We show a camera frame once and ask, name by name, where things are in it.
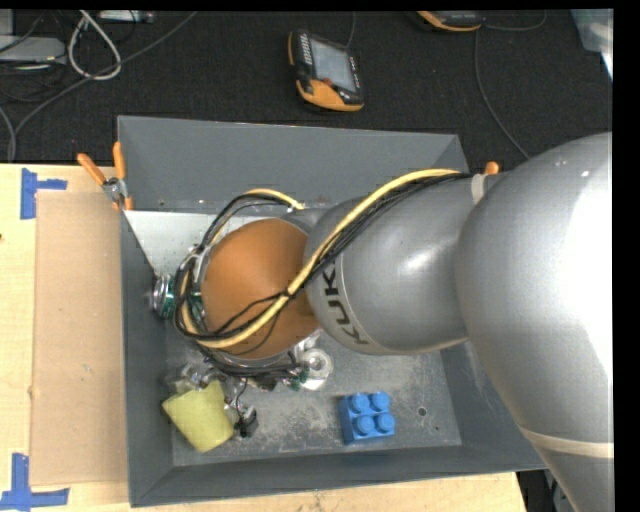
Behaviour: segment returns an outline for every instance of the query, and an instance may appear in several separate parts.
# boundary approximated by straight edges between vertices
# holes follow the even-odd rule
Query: cardboard sheet
[[[126,481],[119,214],[38,192],[30,480]]]

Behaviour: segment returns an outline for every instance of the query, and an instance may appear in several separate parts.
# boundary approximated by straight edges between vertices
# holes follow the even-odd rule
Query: gray tray
[[[137,212],[203,218],[258,185],[328,207],[410,170],[468,172],[457,136],[129,116],[119,118],[118,133],[136,203],[120,231],[133,506],[544,468],[467,343],[420,356],[365,356],[323,333],[318,346],[334,362],[325,386],[249,389],[243,401],[258,410],[255,435],[204,454],[160,407],[164,377],[193,351],[150,308],[148,247],[162,247],[158,225],[169,224],[141,235],[145,228],[130,223]],[[172,248],[179,258],[186,240],[167,227],[160,261],[170,268]],[[345,446],[337,401],[377,390],[391,396],[395,435]]]

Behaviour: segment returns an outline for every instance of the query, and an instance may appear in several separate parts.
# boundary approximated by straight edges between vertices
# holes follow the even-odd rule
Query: black carpet
[[[15,12],[18,35],[42,13]],[[569,10],[479,12],[487,25],[516,30],[428,31],[409,16],[415,12],[358,12],[351,47],[366,104],[355,113],[305,108],[286,51],[297,28],[346,43],[349,11],[199,12],[114,79],[72,90],[65,88],[81,77],[70,66],[30,74],[5,66],[0,107],[17,146],[14,154],[4,151],[10,136],[0,119],[0,161],[74,163],[82,151],[110,165],[122,114],[453,133],[474,172],[489,160],[510,170],[557,145],[612,130],[612,81],[600,55],[582,46]],[[188,14],[156,11],[152,24],[103,26],[126,59]],[[79,19],[78,11],[46,11],[33,35],[66,41]],[[113,62],[93,30],[75,55],[90,72]]]

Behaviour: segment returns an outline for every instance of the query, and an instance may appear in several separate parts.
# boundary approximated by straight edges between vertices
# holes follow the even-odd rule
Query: yellow sponge
[[[206,452],[233,434],[233,425],[224,412],[224,405],[222,386],[216,380],[202,390],[168,398],[162,408],[193,447]]]

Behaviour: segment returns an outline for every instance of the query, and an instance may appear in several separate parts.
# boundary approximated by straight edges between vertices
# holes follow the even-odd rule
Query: device screen
[[[351,64],[345,53],[314,39],[310,39],[310,43],[317,78],[319,80],[328,78],[338,87],[355,91]]]

